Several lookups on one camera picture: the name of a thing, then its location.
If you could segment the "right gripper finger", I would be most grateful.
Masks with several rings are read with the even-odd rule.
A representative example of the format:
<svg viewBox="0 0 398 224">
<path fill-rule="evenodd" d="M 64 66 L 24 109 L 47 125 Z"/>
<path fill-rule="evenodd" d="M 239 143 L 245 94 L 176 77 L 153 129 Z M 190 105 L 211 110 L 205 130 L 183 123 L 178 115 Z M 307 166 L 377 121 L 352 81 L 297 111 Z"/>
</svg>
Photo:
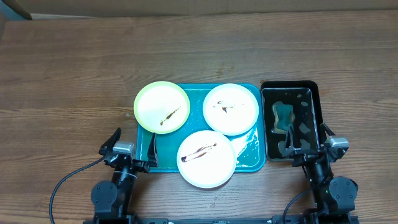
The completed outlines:
<svg viewBox="0 0 398 224">
<path fill-rule="evenodd" d="M 325 124 L 320 124 L 320 143 L 323 144 L 328 136 L 334 136 L 335 133 Z"/>
<path fill-rule="evenodd" d="M 287 134 L 286 134 L 286 139 L 285 139 L 285 149 L 282 151 L 283 156 L 291 156 L 293 152 L 295 151 L 294 148 L 294 130 L 292 125 L 289 126 Z"/>
</svg>

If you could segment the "yellow-green plate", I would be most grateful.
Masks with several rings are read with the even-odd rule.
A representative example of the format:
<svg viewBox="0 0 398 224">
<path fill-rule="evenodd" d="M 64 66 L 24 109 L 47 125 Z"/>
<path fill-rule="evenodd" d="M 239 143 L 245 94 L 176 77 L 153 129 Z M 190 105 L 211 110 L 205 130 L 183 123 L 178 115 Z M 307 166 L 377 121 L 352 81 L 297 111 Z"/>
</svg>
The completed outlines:
<svg viewBox="0 0 398 224">
<path fill-rule="evenodd" d="M 181 128 L 190 114 L 190 100 L 182 87 L 167 81 L 143 87 L 134 100 L 134 116 L 147 131 L 168 134 Z"/>
</svg>

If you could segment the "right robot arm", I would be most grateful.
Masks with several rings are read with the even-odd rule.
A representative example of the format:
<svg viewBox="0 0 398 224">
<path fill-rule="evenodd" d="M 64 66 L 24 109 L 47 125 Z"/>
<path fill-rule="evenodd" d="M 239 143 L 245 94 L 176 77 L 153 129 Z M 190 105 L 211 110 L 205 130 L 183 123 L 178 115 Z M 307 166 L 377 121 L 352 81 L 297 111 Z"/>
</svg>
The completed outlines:
<svg viewBox="0 0 398 224">
<path fill-rule="evenodd" d="M 293 146 L 294 130 L 289 126 L 284 157 L 293 159 L 292 166 L 301 167 L 310 188 L 295 196 L 286 206 L 281 223 L 358 223 L 358 217 L 350 215 L 355 209 L 358 185 L 347 177 L 335 177 L 331 163 L 341 159 L 349 148 L 345 137 L 337 136 L 322 123 L 320 128 L 328 135 L 318 149 L 302 149 Z M 301 215 L 287 216 L 289 208 L 306 194 L 313 194 L 315 207 L 306 209 Z"/>
</svg>

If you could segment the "white plate with streak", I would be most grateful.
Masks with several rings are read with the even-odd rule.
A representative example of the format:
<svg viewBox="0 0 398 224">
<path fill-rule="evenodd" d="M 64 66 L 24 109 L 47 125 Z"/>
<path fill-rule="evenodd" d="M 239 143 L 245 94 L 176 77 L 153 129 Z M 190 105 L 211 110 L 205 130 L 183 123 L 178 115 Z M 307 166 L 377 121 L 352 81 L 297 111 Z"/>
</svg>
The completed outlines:
<svg viewBox="0 0 398 224">
<path fill-rule="evenodd" d="M 177 151 L 177 167 L 189 183 L 203 189 L 229 181 L 237 164 L 231 141 L 216 131 L 197 131 L 185 138 Z"/>
</svg>

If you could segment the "teal yellow sponge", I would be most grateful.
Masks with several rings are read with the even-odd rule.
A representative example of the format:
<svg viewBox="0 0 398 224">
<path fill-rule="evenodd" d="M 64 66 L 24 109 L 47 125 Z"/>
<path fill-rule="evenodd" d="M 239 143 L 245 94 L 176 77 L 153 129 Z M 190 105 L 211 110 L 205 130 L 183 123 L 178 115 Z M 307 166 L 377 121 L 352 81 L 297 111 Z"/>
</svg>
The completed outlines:
<svg viewBox="0 0 398 224">
<path fill-rule="evenodd" d="M 294 107 L 277 101 L 272 105 L 274 114 L 273 133 L 286 134 L 290 125 L 293 126 L 295 120 Z"/>
</svg>

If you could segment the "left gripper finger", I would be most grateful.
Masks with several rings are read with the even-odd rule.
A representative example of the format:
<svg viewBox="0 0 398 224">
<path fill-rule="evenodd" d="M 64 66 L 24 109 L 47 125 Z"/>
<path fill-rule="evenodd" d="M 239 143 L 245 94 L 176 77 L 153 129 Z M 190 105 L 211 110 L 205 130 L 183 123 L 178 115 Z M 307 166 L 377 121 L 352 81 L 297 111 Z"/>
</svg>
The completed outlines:
<svg viewBox="0 0 398 224">
<path fill-rule="evenodd" d="M 147 150 L 147 158 L 148 158 L 147 161 L 150 167 L 158 167 L 159 165 L 159 158 L 157 154 L 155 138 L 156 138 L 156 133 L 153 133 Z"/>
<path fill-rule="evenodd" d="M 121 128 L 118 128 L 114 132 L 114 134 L 101 145 L 98 153 L 102 156 L 105 156 L 108 151 L 112 151 L 116 142 L 120 140 L 120 137 L 121 137 Z"/>
</svg>

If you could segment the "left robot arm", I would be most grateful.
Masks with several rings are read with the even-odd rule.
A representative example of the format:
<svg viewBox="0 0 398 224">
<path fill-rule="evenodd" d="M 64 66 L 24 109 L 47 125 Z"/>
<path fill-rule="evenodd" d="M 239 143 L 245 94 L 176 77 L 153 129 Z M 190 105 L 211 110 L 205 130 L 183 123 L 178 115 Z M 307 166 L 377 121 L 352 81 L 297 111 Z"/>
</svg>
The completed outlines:
<svg viewBox="0 0 398 224">
<path fill-rule="evenodd" d="M 129 210 L 129 206 L 137 174 L 148 173 L 152 167 L 158 166 L 155 134 L 150 140 L 146 161 L 136 159 L 133 143 L 121 141 L 120 137 L 121 128 L 118 128 L 99 149 L 104 163 L 114 172 L 111 180 L 98 182 L 91 191 L 91 201 L 95 206 L 93 223 L 143 222 Z"/>
</svg>

